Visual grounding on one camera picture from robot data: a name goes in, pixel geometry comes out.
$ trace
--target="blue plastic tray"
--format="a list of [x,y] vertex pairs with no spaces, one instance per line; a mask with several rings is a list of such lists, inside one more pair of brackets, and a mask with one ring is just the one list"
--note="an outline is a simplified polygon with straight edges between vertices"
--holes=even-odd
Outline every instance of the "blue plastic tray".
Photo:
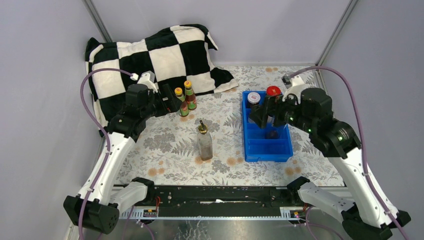
[[[242,94],[241,114],[243,118],[244,159],[246,162],[274,161],[287,162],[293,156],[292,141],[290,140],[289,127],[273,127],[270,123],[265,129],[260,129],[255,123],[249,123],[248,94],[256,92],[260,95],[262,104],[265,91],[244,91]],[[278,139],[265,139],[271,130],[278,132]]]

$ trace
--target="checkered towel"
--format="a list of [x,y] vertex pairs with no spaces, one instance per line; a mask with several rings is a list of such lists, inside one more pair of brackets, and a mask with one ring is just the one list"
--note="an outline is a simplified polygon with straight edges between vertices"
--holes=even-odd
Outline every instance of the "checkered towel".
[[[218,50],[208,29],[199,24],[165,28],[139,42],[99,43],[91,38],[85,50],[87,72],[102,68],[122,69],[139,76],[147,71],[156,75],[155,85],[183,88],[191,81],[196,95],[219,93],[237,87],[227,70],[216,68],[209,49]],[[135,83],[126,74],[102,71],[88,80],[93,96],[94,113],[103,127],[121,109],[125,92]]]

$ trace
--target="robotic arm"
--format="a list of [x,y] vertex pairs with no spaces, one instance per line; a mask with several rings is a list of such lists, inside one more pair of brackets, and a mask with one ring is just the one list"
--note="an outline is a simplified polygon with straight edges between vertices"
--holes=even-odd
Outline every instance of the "robotic arm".
[[[174,96],[169,85],[158,92],[153,84],[155,75],[145,72],[141,78],[132,74],[135,84],[125,93],[125,103],[108,126],[110,150],[105,145],[91,175],[76,196],[67,196],[63,207],[74,225],[78,225],[83,209],[82,226],[103,234],[109,234],[115,228],[120,212],[137,202],[153,201],[153,181],[137,177],[119,192],[111,195],[112,187],[127,154],[136,144],[140,133],[146,128],[151,117],[160,117],[180,109],[181,101]],[[109,154],[104,167],[103,159]]]
[[282,80],[287,86],[286,93],[265,97],[263,105],[251,109],[249,118],[265,128],[271,115],[275,127],[290,124],[309,133],[311,143],[334,165],[355,201],[337,197],[305,177],[296,179],[287,188],[304,203],[317,206],[341,222],[353,239],[390,238],[390,228],[396,226],[367,183],[364,167],[399,224],[403,227],[411,218],[389,201],[369,167],[362,166],[361,142],[353,128],[333,117],[332,99],[324,90],[305,84],[299,76]]

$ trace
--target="white wall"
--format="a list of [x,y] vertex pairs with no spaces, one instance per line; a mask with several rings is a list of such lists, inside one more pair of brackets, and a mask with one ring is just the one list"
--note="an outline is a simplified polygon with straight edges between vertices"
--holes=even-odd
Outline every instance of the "white wall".
[[[423,238],[424,222],[423,12],[422,0],[359,1],[324,63],[351,82],[369,165],[390,200],[411,215],[411,239]],[[336,116],[356,128],[346,87],[323,77]]]
[[138,42],[198,23],[219,51],[215,63],[315,63],[349,0],[93,0],[113,41]]
[[2,1],[0,35],[0,239],[63,239],[100,144],[79,86],[101,37],[81,0]]

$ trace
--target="floral pattern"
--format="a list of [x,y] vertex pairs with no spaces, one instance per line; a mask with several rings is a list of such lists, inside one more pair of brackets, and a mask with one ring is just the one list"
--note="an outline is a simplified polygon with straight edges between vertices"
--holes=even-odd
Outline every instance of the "floral pattern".
[[[135,177],[157,185],[286,186],[299,176],[318,186],[343,186],[334,166],[309,142],[308,134],[290,127],[294,155],[287,162],[245,162],[241,97],[243,91],[265,91],[275,85],[284,92],[281,76],[304,66],[228,66],[239,86],[226,92],[197,96],[197,109],[187,117],[177,113],[146,122],[128,154],[116,184]],[[315,84],[312,72],[300,75]],[[199,121],[207,125],[213,158],[202,161],[196,142]]]

